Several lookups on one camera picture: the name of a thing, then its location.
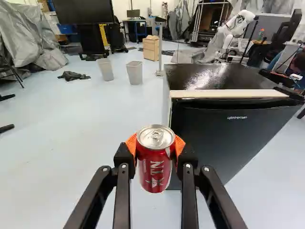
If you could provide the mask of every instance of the humanoid robot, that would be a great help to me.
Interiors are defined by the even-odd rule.
[[[201,63],[208,63],[223,58],[230,46],[237,45],[238,38],[242,38],[249,23],[255,15],[247,10],[240,11],[222,27],[219,27],[215,36],[210,40]]]

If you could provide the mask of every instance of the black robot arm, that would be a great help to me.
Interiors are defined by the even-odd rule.
[[[247,229],[241,215],[215,170],[197,167],[198,161],[185,147],[177,157],[177,175],[182,182],[181,229],[198,229],[196,187],[203,194],[217,229]],[[135,159],[121,143],[114,156],[114,168],[100,167],[71,213],[64,229],[94,229],[108,195],[116,186],[113,229],[131,228],[130,180],[135,174]]]

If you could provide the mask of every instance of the tv screen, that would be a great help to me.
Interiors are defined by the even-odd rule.
[[[61,24],[112,23],[111,0],[53,0]]]

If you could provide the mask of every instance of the gray floor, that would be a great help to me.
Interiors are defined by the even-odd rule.
[[[164,50],[177,44],[163,42]],[[180,44],[180,49],[188,48]],[[121,141],[141,127],[161,122],[163,80],[157,62],[143,52],[110,55],[115,80],[104,82],[96,62],[69,56],[70,64],[0,87],[16,98],[0,103],[0,126],[16,128],[0,136],[0,222],[4,229],[62,228],[96,169],[113,165]],[[164,63],[171,56],[163,56]],[[131,86],[125,64],[143,61],[143,85]],[[90,80],[57,79],[64,70]],[[226,188],[250,229],[302,229],[305,205],[305,119],[293,117]],[[112,228],[114,193],[98,228]],[[132,182],[134,229],[177,229],[180,192],[145,192]],[[198,195],[201,228],[213,228]]]

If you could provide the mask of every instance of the wastebasket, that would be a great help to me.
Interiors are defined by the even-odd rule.
[[[131,61],[126,64],[129,82],[132,85],[142,83],[142,61]]]
[[[104,59],[97,59],[96,62],[99,65],[104,81],[114,80],[110,60],[104,58]]]

